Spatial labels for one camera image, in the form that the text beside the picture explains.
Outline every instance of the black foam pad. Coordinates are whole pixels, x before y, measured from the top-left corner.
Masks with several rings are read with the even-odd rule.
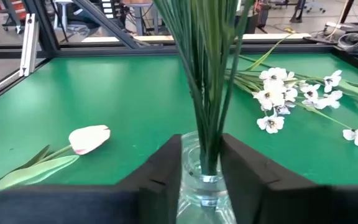
[[[115,185],[30,185],[0,192],[0,224],[174,224],[181,135]]]

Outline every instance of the flower stem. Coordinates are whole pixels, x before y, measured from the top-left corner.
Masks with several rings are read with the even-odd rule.
[[[304,109],[306,109],[306,110],[308,110],[308,111],[315,112],[316,114],[319,114],[319,115],[321,115],[321,116],[323,116],[323,117],[325,117],[325,118],[327,118],[327,119],[330,119],[331,121],[334,121],[335,123],[340,124],[340,125],[344,126],[345,128],[352,129],[352,128],[349,127],[348,125],[346,125],[346,124],[344,124],[344,123],[341,123],[341,122],[335,120],[334,118],[331,118],[330,116],[327,116],[327,115],[323,114],[322,112],[316,110],[316,108],[313,108],[313,107],[310,107],[310,106],[306,106],[306,105],[304,105],[304,104],[302,104],[302,103],[297,103],[297,105],[300,106],[300,107],[303,107]]]
[[[71,145],[68,145],[66,147],[64,147],[63,149],[59,150],[59,151],[56,151],[54,153],[52,153],[51,155],[47,156],[47,157],[44,157],[43,159],[39,160],[38,162],[36,162],[34,165],[37,165],[37,164],[40,164],[41,162],[45,162],[45,161],[48,161],[48,160],[51,160],[67,151],[69,151],[71,149]]]

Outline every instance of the green table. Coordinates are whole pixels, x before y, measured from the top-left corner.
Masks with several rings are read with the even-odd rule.
[[[275,54],[267,63],[323,77],[337,69],[358,83],[358,69],[331,54]],[[241,61],[240,68],[249,62]],[[358,128],[358,103],[348,96],[328,115]],[[261,131],[257,101],[234,90],[225,132],[319,184],[358,184],[358,147],[342,127],[295,108],[278,134]],[[178,57],[55,58],[0,96],[0,176],[47,144],[68,143],[76,128],[105,124],[108,142],[44,184],[114,184],[172,134],[194,131],[195,117]]]

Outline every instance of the aluminum frame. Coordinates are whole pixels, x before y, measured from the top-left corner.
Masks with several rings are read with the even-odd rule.
[[[115,43],[72,43],[59,45],[52,25],[48,19],[46,8],[42,0],[22,0],[28,13],[37,16],[40,25],[39,43],[42,51],[37,52],[37,58],[46,58],[37,65],[40,68],[43,64],[55,57],[97,57],[97,56],[144,56],[144,55],[176,55],[177,49],[174,41],[150,42],[157,46],[139,47],[132,49],[124,42]],[[279,40],[243,40],[241,52],[247,54],[264,54],[270,50]],[[22,49],[18,45],[0,45],[1,58],[20,58]],[[341,60],[358,68],[358,58],[348,55],[338,47],[330,45],[311,44],[308,40],[284,40],[274,53],[328,53],[339,57]],[[3,94],[16,83],[21,82],[22,77],[0,91]]]

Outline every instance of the flower bouquet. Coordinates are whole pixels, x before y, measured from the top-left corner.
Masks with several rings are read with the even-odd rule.
[[[260,103],[260,109],[265,114],[257,120],[261,130],[269,134],[277,133],[284,127],[284,116],[291,114],[291,108],[300,106],[344,126],[343,137],[358,146],[358,128],[349,127],[322,112],[326,108],[338,109],[343,94],[358,100],[358,84],[342,79],[341,70],[324,78],[316,78],[271,67],[249,57],[240,58],[254,64],[245,70],[238,70],[234,84]],[[254,71],[258,65],[267,69]]]

